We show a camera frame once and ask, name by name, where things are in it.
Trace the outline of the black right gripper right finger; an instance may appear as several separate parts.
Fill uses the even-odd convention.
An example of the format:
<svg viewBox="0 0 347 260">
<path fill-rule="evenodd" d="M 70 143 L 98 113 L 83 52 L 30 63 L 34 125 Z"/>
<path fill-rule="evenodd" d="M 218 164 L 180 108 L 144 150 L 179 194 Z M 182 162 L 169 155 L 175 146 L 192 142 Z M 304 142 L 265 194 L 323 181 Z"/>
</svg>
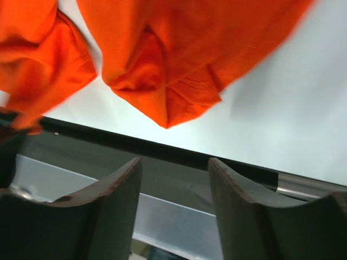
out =
<svg viewBox="0 0 347 260">
<path fill-rule="evenodd" d="M 346 193 L 304 202 L 208 162 L 224 259 L 346 259 Z"/>
</svg>

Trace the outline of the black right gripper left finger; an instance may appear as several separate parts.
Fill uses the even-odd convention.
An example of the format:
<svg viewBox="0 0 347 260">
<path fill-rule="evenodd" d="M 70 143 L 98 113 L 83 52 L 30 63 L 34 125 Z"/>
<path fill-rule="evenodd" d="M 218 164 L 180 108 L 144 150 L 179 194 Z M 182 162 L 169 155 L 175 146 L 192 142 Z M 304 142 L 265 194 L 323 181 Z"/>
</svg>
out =
<svg viewBox="0 0 347 260">
<path fill-rule="evenodd" d="M 1 190 L 1 259 L 128 259 L 142 180 L 132 159 L 53 202 Z"/>
</svg>

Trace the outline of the orange t-shirt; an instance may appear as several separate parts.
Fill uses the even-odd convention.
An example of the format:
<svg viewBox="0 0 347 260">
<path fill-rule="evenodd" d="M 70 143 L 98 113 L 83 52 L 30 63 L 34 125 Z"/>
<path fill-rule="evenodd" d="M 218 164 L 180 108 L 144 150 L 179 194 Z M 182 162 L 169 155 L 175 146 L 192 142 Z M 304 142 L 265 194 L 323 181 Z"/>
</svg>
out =
<svg viewBox="0 0 347 260">
<path fill-rule="evenodd" d="M 217 104 L 274 52 L 312 1 L 78 1 L 111 90 L 163 128 Z M 1 1 L 3 113 L 39 120 L 97 77 L 89 45 L 57 1 Z"/>
</svg>

